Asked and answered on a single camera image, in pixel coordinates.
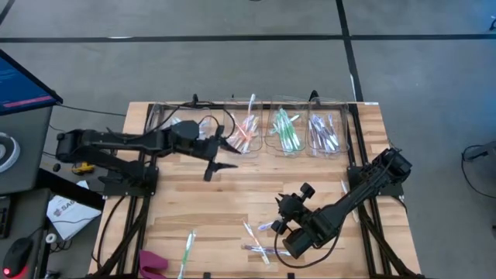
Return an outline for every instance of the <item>monitor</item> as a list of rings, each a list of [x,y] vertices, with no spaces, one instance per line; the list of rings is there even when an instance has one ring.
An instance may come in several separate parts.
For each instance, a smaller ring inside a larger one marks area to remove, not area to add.
[[[0,50],[0,115],[62,103],[62,98]]]

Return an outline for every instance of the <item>gray floor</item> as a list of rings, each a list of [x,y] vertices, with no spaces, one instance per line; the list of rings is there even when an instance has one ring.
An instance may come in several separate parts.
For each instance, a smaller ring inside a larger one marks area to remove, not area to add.
[[[486,33],[490,0],[346,0],[356,34]],[[340,33],[334,1],[16,0],[0,37]],[[67,105],[124,113],[131,101],[208,100],[252,92],[352,101],[342,41],[230,43],[1,43]],[[353,42],[365,101],[380,102],[391,141],[414,164],[405,183],[408,218],[424,274],[496,274],[496,201],[471,191],[460,170],[465,146],[496,140],[496,40]],[[55,108],[60,129],[123,119]],[[56,132],[45,150],[53,152]],[[44,159],[43,167],[53,161]],[[496,195],[494,162],[467,165],[474,185]],[[72,180],[70,174],[63,174]],[[50,269],[83,276],[98,222],[54,254]]]

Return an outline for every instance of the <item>clear plastic bin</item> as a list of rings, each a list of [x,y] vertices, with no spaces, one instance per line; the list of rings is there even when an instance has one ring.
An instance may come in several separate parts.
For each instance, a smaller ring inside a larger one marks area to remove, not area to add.
[[[274,96],[267,123],[264,123],[267,152],[277,156],[297,157],[305,149],[307,119],[308,101]]]
[[[211,117],[212,112],[210,108],[189,108],[186,106],[180,106],[176,111],[174,111],[179,104],[168,104],[168,103],[156,103],[152,106],[150,116],[146,122],[146,127],[152,129],[153,127],[161,124],[161,129],[165,129],[168,126],[176,124],[184,120],[194,120],[200,124],[200,139],[209,137],[215,134],[215,129],[217,123]]]
[[[315,97],[308,103],[307,154],[336,158],[348,151],[348,104]]]
[[[248,112],[249,106],[249,98],[230,98],[224,102],[224,109],[234,118],[235,123],[233,130],[233,119],[223,112],[225,126],[223,136],[230,136],[227,139],[228,143],[243,155],[255,154],[264,144],[262,140],[264,105],[255,99],[250,112]]]

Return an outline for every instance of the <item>white paper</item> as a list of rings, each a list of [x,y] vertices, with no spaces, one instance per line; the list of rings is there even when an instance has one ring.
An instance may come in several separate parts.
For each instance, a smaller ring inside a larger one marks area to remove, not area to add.
[[[77,185],[88,189],[88,184],[86,183],[86,181],[79,181]],[[63,198],[56,195],[48,203],[46,217],[48,217],[53,223],[53,226],[59,232],[62,239],[68,240],[72,238],[72,236],[74,236],[76,233],[78,233],[81,229],[83,229],[92,219],[98,217],[101,213],[102,212],[97,209],[93,209],[86,205],[80,205],[68,198]],[[57,221],[69,221],[77,223],[72,224],[68,222]]]

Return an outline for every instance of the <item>butcher block tabletop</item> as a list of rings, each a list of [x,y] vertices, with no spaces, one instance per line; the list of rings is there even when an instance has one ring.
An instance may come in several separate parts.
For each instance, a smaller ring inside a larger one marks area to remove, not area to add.
[[[149,104],[129,104],[124,133],[143,133]],[[356,105],[367,155],[372,161],[389,147],[381,110],[377,103]],[[269,110],[263,111],[264,131],[259,135],[262,139],[266,136],[268,112]],[[195,113],[197,112],[192,110],[181,110],[178,117],[187,119],[190,116],[198,121]],[[211,110],[211,114],[221,123],[224,121],[222,110]],[[348,118],[353,150],[360,165],[353,120],[351,115]],[[342,127],[337,129],[337,133],[342,132]],[[118,157],[136,160],[138,153],[119,151]],[[346,153],[332,159],[322,159],[311,157],[304,150],[298,157],[288,158],[278,154],[264,141],[261,149],[249,156],[219,151],[216,161],[239,167],[220,170],[214,174],[212,181],[205,182],[202,178],[206,161],[178,154],[157,161],[160,178],[156,194],[151,198],[143,249],[169,260],[168,269],[162,271],[164,276],[178,276],[188,234],[195,229],[196,239],[185,272],[187,278],[202,277],[204,272],[211,273],[212,278],[283,278],[288,277],[288,273],[294,273],[296,278],[368,277],[360,225],[351,214],[344,222],[343,231],[331,256],[309,268],[291,269],[280,263],[275,255],[268,255],[270,265],[266,265],[260,254],[242,249],[245,244],[255,245],[243,226],[243,220],[252,226],[262,246],[274,246],[275,232],[270,229],[260,232],[257,227],[277,218],[277,203],[274,198],[278,193],[299,194],[301,185],[309,183],[316,191],[312,199],[305,202],[311,210],[332,204],[341,198],[344,195],[341,181],[347,183],[346,168],[350,164]],[[95,253],[105,221],[118,200],[119,197],[112,197],[105,203]],[[130,198],[124,199],[109,222],[103,239],[102,262],[111,256],[122,240],[129,200]],[[391,197],[378,197],[377,201],[385,239],[409,269],[420,273],[405,208]],[[140,210],[140,202],[137,203],[136,214]],[[283,238],[278,239],[279,250],[284,250]],[[128,273],[133,265],[135,243],[136,237],[128,249],[125,268]],[[377,272],[381,273],[378,247],[373,238],[372,243]],[[329,251],[331,244],[332,241],[320,250],[310,248],[297,260],[282,257],[289,264],[303,265],[322,257]],[[89,272],[95,272],[96,269],[96,263],[92,261]]]

